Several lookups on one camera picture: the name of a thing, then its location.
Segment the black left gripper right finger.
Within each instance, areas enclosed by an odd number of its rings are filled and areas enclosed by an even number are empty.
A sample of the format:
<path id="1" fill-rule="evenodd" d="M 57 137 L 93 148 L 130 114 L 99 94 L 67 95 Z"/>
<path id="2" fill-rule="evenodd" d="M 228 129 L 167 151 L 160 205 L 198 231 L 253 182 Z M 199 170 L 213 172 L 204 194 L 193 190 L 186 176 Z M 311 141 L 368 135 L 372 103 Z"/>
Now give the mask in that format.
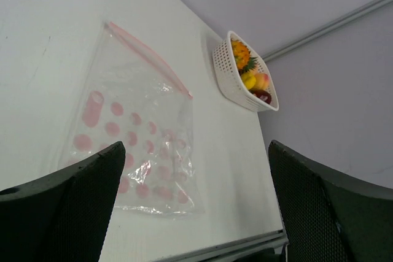
<path id="1" fill-rule="evenodd" d="M 268 159 L 289 261 L 392 261 L 392 189 L 271 141 Z"/>

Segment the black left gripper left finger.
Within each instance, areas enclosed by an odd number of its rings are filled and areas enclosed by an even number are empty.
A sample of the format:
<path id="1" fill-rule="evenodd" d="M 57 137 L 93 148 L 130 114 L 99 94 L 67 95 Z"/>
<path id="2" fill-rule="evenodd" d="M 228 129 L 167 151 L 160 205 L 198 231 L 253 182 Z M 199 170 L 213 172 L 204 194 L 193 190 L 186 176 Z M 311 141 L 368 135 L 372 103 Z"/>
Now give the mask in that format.
<path id="1" fill-rule="evenodd" d="M 1 261 L 98 261 L 125 165 L 118 141 L 1 191 Z"/>

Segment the clear pink-dotted zip bag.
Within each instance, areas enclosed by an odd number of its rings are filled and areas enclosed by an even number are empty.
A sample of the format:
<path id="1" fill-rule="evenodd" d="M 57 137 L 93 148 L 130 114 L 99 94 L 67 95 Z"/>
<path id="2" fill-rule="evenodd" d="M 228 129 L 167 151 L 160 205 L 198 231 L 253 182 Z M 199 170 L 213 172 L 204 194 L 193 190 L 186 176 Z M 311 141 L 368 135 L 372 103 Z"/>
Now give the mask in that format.
<path id="1" fill-rule="evenodd" d="M 193 152 L 192 96 L 151 48 L 105 23 L 60 154 L 63 168 L 115 142 L 125 164 L 115 207 L 147 214 L 204 212 Z"/>

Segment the orange toy pineapple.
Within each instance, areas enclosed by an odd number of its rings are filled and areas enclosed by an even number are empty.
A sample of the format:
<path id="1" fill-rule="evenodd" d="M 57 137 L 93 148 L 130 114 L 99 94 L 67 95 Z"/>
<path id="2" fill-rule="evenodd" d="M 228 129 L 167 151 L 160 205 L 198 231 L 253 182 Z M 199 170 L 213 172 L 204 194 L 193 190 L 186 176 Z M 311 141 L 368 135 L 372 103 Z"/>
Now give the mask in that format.
<path id="1" fill-rule="evenodd" d="M 234 39 L 231 40 L 231 47 L 239 73 L 256 73 L 258 69 L 257 58 L 251 55 L 248 47 L 241 41 Z"/>

